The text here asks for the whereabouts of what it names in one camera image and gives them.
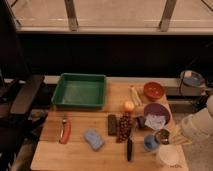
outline wall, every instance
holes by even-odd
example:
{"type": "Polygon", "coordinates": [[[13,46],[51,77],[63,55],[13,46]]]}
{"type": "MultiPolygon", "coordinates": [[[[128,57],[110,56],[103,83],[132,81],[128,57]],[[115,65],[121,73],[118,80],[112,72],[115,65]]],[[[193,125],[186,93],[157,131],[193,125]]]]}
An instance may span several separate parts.
{"type": "Polygon", "coordinates": [[[19,34],[33,72],[179,77],[213,74],[212,36],[19,34]]]}

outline white cup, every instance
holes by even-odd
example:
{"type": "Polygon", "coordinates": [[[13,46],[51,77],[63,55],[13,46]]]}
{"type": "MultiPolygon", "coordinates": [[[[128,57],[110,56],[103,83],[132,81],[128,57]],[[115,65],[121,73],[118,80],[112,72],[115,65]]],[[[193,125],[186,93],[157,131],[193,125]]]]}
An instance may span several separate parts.
{"type": "Polygon", "coordinates": [[[174,145],[160,145],[156,154],[157,163],[174,166],[179,162],[179,154],[174,145]]]}

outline green tray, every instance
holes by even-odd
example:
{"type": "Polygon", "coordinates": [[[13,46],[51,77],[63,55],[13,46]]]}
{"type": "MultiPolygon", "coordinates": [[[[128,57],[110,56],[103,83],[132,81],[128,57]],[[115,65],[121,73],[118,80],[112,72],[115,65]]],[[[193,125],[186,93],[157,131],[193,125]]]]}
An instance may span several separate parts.
{"type": "Polygon", "coordinates": [[[106,76],[64,73],[52,97],[57,107],[102,108],[105,102],[106,76]]]}

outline wooden table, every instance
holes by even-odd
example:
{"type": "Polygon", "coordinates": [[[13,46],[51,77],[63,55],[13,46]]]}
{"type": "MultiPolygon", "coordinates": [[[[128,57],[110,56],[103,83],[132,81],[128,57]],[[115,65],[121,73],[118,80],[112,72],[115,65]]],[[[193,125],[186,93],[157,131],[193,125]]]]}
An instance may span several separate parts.
{"type": "MultiPolygon", "coordinates": [[[[108,136],[107,115],[114,113],[118,117],[121,116],[123,102],[131,100],[130,85],[134,85],[137,89],[143,88],[143,83],[108,82],[106,102],[102,110],[72,111],[50,109],[35,151],[31,169],[34,171],[188,170],[181,146],[176,146],[179,151],[180,161],[172,167],[161,166],[156,162],[155,154],[144,150],[143,138],[154,132],[151,129],[147,128],[133,133],[134,148],[131,162],[127,162],[126,159],[126,142],[116,143],[116,137],[108,136]],[[72,124],[70,139],[65,145],[58,142],[64,115],[70,118],[72,124]],[[105,141],[105,145],[98,152],[94,152],[84,140],[83,134],[89,128],[95,128],[105,141]]],[[[145,96],[142,96],[142,101],[143,105],[137,109],[140,113],[143,113],[144,106],[151,103],[145,96]]],[[[170,111],[165,96],[157,102],[167,107],[170,111]]],[[[172,130],[174,126],[175,123],[171,119],[166,128],[172,130]]]]}

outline bunch of grapes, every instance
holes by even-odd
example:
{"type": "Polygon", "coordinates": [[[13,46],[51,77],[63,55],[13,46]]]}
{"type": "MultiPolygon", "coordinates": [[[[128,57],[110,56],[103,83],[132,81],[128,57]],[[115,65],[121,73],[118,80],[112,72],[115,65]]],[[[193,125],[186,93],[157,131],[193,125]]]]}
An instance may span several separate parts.
{"type": "Polygon", "coordinates": [[[131,132],[132,121],[129,113],[123,114],[123,116],[119,119],[118,129],[117,129],[117,142],[121,143],[125,141],[131,132]]]}

